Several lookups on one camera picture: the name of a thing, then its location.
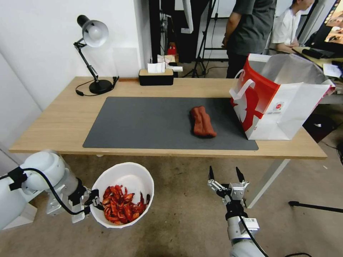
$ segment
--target lamp shade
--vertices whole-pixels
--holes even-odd
[[[107,26],[97,20],[90,20],[85,15],[78,17],[78,24],[82,28],[82,37],[90,47],[102,46],[108,38]]]

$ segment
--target lamp arm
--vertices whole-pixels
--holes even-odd
[[[94,69],[91,65],[89,65],[89,63],[87,62],[85,56],[84,56],[83,53],[81,52],[81,49],[82,49],[83,47],[86,46],[86,44],[81,43],[82,40],[83,40],[83,38],[81,38],[79,41],[75,42],[75,43],[74,43],[74,46],[75,46],[75,48],[78,50],[79,54],[81,55],[81,58],[82,58],[82,60],[85,62],[86,66],[87,66],[87,68],[88,68],[88,70],[89,70],[89,72],[92,74],[92,76],[93,76],[93,78],[94,78],[94,81],[95,81],[96,83],[99,83],[99,80],[98,80],[98,73],[95,71],[95,69]]]

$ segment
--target red and white paper bag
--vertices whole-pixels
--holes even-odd
[[[315,64],[295,55],[250,54],[238,76],[231,105],[251,140],[291,140],[324,95],[334,91]]]

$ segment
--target desk lamp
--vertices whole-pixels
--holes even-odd
[[[81,49],[86,45],[90,47],[102,46],[108,38],[108,28],[104,23],[96,20],[89,20],[85,15],[80,15],[77,22],[82,28],[82,38],[75,42],[74,46],[94,78],[94,82],[89,85],[89,91],[97,95],[111,91],[114,88],[114,85],[108,80],[99,80],[97,72],[89,65],[81,52]]]

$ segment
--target red object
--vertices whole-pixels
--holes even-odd
[[[190,111],[194,119],[194,134],[202,137],[215,137],[217,133],[213,130],[210,116],[206,113],[204,106],[194,107]]]
[[[249,79],[255,82],[255,86],[254,88],[248,87],[241,99],[233,100],[231,98],[231,105],[238,114],[243,130],[246,132],[250,128],[255,127],[257,120],[254,117],[262,119],[280,85],[253,70],[249,65],[248,59],[243,69],[244,71],[240,74],[238,80],[240,88]]]
[[[176,47],[173,45],[170,46],[170,48],[168,48],[167,54],[168,55],[176,55]]]
[[[132,202],[134,193],[128,194],[125,187],[123,193],[123,185],[115,185],[107,187],[104,195],[102,205],[104,206],[105,218],[117,225],[127,224],[137,219],[146,209],[150,195],[146,196],[147,203],[144,204],[142,192],[140,193],[140,201],[137,204]]]

